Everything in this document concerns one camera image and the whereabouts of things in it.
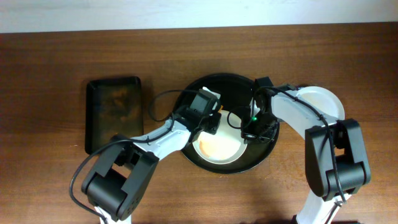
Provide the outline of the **cream plate top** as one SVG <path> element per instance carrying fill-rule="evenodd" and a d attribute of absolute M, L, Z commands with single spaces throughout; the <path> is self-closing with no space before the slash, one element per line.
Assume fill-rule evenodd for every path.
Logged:
<path fill-rule="evenodd" d="M 229 164 L 243 155 L 247 148 L 241 137 L 241 130 L 232 128 L 227 122 L 228 111 L 221 110 L 220 125 L 215 134 L 201 132 L 192 142 L 198 155 L 207 162 L 217 165 Z"/>

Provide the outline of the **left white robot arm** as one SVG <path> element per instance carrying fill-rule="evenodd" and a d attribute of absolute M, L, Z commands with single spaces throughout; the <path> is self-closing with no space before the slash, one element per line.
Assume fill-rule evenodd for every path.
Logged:
<path fill-rule="evenodd" d="M 201 113 L 184 106 L 160 128 L 143 136 L 112 140 L 90 154 L 98 159 L 83 180 L 81 191 L 92 204 L 87 211 L 101 223 L 128 223 L 160 160 L 182 150 L 201 133 L 215 134 L 221 108 Z"/>

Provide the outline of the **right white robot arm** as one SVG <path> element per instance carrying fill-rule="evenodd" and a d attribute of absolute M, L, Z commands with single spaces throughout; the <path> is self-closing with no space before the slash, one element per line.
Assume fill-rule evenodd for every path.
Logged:
<path fill-rule="evenodd" d="M 292 223 L 331 223 L 338 210 L 369 183 L 371 171 L 359 123 L 328 114 L 290 85 L 259 78 L 252 86 L 249 114 L 241 123 L 246 143 L 272 142 L 283 121 L 305 141 L 310 187 Z"/>

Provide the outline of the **grey plate bottom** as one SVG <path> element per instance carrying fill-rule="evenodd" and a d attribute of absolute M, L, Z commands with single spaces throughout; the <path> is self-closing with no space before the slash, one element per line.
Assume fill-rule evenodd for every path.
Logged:
<path fill-rule="evenodd" d="M 345 119 L 342 102 L 330 90 L 319 86 L 307 86 L 300 88 L 298 94 L 322 112 L 340 120 Z"/>

